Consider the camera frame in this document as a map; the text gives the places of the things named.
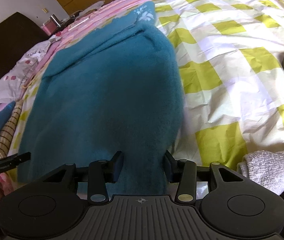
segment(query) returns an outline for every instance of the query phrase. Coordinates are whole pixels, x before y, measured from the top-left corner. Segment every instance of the white object on bed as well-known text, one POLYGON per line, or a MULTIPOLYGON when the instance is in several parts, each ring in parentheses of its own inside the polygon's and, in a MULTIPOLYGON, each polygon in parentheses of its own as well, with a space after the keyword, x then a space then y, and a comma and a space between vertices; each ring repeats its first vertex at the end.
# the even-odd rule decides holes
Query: white object on bed
POLYGON ((53 35, 47 41, 36 44, 22 56, 9 73, 0 79, 0 104, 8 104, 19 98, 24 82, 43 59, 51 44, 60 39, 53 35))
POLYGON ((281 195, 284 192, 284 151, 256 151, 243 157, 237 172, 281 195))

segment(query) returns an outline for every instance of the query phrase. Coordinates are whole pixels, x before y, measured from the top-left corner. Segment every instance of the metal screw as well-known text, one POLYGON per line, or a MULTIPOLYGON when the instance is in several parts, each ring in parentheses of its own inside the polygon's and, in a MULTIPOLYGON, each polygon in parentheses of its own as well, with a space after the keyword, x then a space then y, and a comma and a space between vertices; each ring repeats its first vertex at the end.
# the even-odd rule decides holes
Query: metal screw
POLYGON ((106 197, 102 194, 94 194, 90 197, 90 199, 94 202, 101 202, 106 199, 106 197))
POLYGON ((181 194, 177 197, 177 199, 182 202, 190 202, 193 200, 193 197, 189 194, 181 194))

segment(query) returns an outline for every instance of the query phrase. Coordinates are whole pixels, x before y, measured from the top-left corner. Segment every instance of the white pillow with red dots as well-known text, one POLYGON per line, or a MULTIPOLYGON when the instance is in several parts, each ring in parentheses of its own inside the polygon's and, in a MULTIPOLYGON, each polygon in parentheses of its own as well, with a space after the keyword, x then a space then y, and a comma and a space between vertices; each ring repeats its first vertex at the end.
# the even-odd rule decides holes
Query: white pillow with red dots
POLYGON ((36 44, 0 79, 0 104, 8 104, 20 98, 25 81, 32 75, 51 44, 60 39, 54 35, 49 40, 36 44))

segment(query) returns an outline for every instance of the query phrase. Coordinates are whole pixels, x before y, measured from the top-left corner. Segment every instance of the bed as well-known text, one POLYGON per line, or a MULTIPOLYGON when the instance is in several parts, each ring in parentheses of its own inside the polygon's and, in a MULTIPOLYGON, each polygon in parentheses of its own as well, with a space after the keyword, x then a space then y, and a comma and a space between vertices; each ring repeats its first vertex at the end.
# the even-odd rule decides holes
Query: bed
MULTIPOLYGON (((61 33, 28 84, 9 155, 19 152, 41 78, 56 52, 148 0, 116 0, 61 33)), ((236 170, 256 150, 284 150, 284 0, 152 0, 173 44, 184 88, 175 159, 236 170)))

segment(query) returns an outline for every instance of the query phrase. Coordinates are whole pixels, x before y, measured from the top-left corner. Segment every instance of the ribbed gray panel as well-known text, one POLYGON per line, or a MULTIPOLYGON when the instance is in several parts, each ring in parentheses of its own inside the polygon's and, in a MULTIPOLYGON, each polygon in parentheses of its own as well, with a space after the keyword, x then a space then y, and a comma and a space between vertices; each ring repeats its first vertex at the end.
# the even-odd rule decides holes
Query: ribbed gray panel
MULTIPOLYGON (((52 240, 231 240, 211 230, 194 208, 169 196, 115 196, 104 206, 89 208, 69 232, 52 240)), ((281 240, 272 236, 268 240, 281 240)))

